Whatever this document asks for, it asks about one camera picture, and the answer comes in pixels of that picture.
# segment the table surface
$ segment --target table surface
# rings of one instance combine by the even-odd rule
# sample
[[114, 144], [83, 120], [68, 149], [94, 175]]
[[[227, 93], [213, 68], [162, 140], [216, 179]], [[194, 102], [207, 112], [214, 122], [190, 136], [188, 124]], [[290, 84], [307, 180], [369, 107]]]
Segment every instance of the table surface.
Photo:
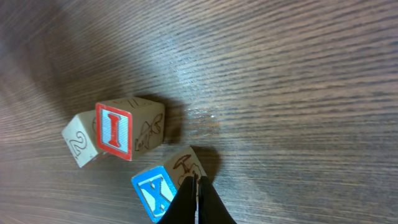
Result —
[[[0, 223], [151, 223], [131, 177], [192, 145], [238, 223], [398, 223], [397, 1], [0, 2]], [[98, 101], [164, 144], [79, 169]]]

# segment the red letter i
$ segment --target red letter i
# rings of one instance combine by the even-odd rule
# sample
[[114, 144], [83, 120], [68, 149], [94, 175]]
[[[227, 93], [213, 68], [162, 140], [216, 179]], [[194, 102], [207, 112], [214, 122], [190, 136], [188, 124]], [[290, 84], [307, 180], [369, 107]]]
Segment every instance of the red letter i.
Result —
[[119, 116], [108, 114], [108, 117], [111, 119], [111, 140], [109, 143], [114, 147], [120, 147], [118, 143], [118, 122], [120, 120]]

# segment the brown drawing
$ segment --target brown drawing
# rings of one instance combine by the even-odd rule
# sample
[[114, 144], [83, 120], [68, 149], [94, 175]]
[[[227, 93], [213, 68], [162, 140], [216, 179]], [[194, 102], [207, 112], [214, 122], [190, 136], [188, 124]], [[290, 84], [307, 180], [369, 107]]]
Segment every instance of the brown drawing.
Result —
[[71, 145], [73, 152], [75, 153], [75, 158], [77, 159], [78, 156], [81, 154], [79, 149], [86, 149], [87, 140], [86, 140], [86, 136], [81, 131], [78, 131], [76, 133], [76, 138], [78, 138], [79, 141], [69, 140], [69, 144]]
[[143, 148], [149, 149], [150, 137], [153, 134], [160, 134], [162, 128], [159, 123], [163, 120], [163, 113], [156, 115], [151, 124], [147, 121], [141, 127], [141, 133], [135, 141], [135, 151], [140, 151]]
[[97, 133], [97, 119], [96, 119], [96, 117], [94, 117], [94, 119], [93, 119], [92, 128], [93, 128], [94, 133], [96, 134]]
[[148, 103], [148, 102], [146, 102], [146, 101], [141, 102], [141, 104], [139, 104], [139, 103], [137, 102], [136, 99], [130, 99], [130, 100], [127, 100], [127, 102], [129, 102], [130, 106], [131, 106], [132, 108], [134, 108], [134, 109], [136, 109], [136, 108], [141, 108], [141, 107], [143, 107], [143, 106], [149, 106], [149, 105], [151, 105], [151, 103]]
[[173, 166], [173, 169], [177, 169], [180, 166], [182, 166], [182, 168], [184, 169], [184, 174], [178, 178], [179, 186], [181, 186], [184, 179], [188, 176], [195, 176], [195, 174], [198, 174], [198, 178], [201, 177], [201, 172], [200, 172], [200, 168], [198, 165], [193, 163], [189, 168], [186, 165], [185, 161], [188, 160], [189, 158], [191, 158], [190, 154], [184, 155], [184, 156], [180, 157], [179, 159], [177, 159], [177, 161], [175, 162], [175, 164]]
[[122, 103], [122, 102], [123, 102], [123, 100], [118, 100], [118, 101], [116, 101], [116, 100], [113, 100], [112, 102], [113, 102], [113, 103], [116, 103], [116, 104], [118, 104], [118, 103]]

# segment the wooden block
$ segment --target wooden block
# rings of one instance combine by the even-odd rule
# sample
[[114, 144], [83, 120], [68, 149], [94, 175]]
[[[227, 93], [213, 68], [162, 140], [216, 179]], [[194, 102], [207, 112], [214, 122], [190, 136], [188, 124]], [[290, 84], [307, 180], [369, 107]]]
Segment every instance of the wooden block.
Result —
[[95, 110], [76, 114], [63, 129], [62, 136], [80, 168], [106, 156], [96, 147]]
[[96, 104], [97, 146], [131, 161], [163, 142], [162, 103], [138, 97]]
[[198, 174], [198, 178], [206, 175], [195, 152], [188, 146], [135, 175], [131, 183], [150, 219], [158, 222], [183, 180], [194, 174]]

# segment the beige block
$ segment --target beige block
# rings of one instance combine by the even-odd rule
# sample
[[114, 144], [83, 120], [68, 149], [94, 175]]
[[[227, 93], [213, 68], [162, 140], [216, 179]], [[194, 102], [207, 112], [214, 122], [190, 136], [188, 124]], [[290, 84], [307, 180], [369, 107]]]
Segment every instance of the beige block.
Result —
[[138, 97], [96, 104], [97, 146], [131, 161], [163, 142], [165, 107]]
[[169, 173], [174, 186], [178, 190], [187, 176], [198, 174], [198, 178], [206, 175], [193, 149], [188, 146], [185, 149], [172, 154], [163, 160], [163, 166]]
[[95, 110], [76, 114], [63, 129], [62, 136], [79, 167], [106, 154], [96, 147]]

